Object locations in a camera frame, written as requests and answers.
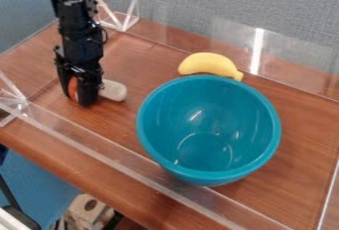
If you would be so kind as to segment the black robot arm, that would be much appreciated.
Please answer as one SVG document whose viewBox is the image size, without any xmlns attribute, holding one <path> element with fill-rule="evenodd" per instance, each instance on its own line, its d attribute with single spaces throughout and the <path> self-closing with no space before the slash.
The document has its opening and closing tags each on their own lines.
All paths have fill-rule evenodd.
<svg viewBox="0 0 339 230">
<path fill-rule="evenodd" d="M 93 19 L 97 14 L 94 0 L 50 0 L 58 19 L 62 44 L 54 46 L 54 65 L 65 95 L 80 105 L 96 102 L 102 84 L 102 45 L 106 31 Z"/>
</svg>

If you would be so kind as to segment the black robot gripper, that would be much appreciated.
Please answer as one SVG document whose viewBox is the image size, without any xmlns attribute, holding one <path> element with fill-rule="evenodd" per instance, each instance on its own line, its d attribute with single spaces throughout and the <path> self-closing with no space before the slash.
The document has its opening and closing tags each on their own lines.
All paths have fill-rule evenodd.
<svg viewBox="0 0 339 230">
<path fill-rule="evenodd" d="M 56 68 L 62 92 L 80 106 L 97 100 L 101 86 L 102 45 L 106 31 L 93 19 L 60 20 L 58 33 L 62 44 L 54 46 Z"/>
</svg>

